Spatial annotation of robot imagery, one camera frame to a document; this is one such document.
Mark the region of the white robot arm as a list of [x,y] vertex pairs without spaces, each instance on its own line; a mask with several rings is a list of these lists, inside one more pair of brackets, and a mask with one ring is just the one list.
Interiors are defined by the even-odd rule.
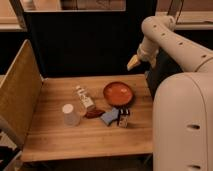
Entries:
[[163,49],[182,69],[153,101],[153,171],[213,171],[213,50],[174,32],[172,16],[150,16],[128,69],[154,64]]

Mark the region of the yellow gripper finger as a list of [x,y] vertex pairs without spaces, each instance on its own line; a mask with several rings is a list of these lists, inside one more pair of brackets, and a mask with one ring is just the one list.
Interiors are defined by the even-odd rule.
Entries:
[[137,67],[140,64],[140,60],[137,55],[133,55],[130,61],[127,64],[127,70],[130,71],[134,67]]

